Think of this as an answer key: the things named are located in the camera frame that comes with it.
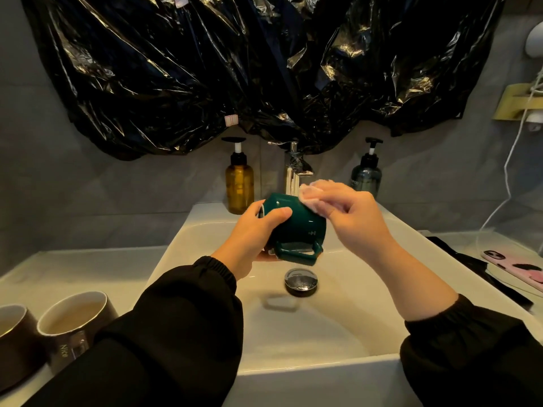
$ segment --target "black sleeve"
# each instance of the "black sleeve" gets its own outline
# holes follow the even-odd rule
[[[243,343],[235,292],[211,257],[168,271],[25,406],[222,405]]]
[[[543,405],[543,347],[521,320],[459,296],[406,327],[400,358],[425,407]]]

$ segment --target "green mug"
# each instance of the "green mug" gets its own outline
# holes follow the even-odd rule
[[[264,217],[274,208],[281,207],[290,207],[292,216],[271,233],[266,251],[273,250],[271,253],[284,261],[314,265],[323,252],[326,219],[308,209],[298,197],[278,192],[272,193],[264,201],[258,216]]]

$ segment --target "label sticker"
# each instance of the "label sticker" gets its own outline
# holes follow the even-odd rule
[[[231,116],[224,116],[224,122],[227,127],[234,126],[238,124],[237,114],[232,114]]]
[[[188,0],[175,0],[175,6],[177,8],[185,7],[188,4]]]

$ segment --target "left hand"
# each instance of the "left hand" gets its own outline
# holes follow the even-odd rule
[[[255,201],[238,220],[232,234],[211,257],[219,260],[241,280],[251,271],[253,261],[276,260],[262,251],[273,229],[292,215],[290,207],[275,208],[263,218],[256,215],[264,200]]]

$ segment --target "amber pump bottle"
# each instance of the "amber pump bottle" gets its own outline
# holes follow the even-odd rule
[[[243,137],[223,137],[223,141],[234,143],[230,165],[226,170],[228,211],[243,214],[255,200],[255,178],[253,169],[247,165],[247,156],[241,151]]]

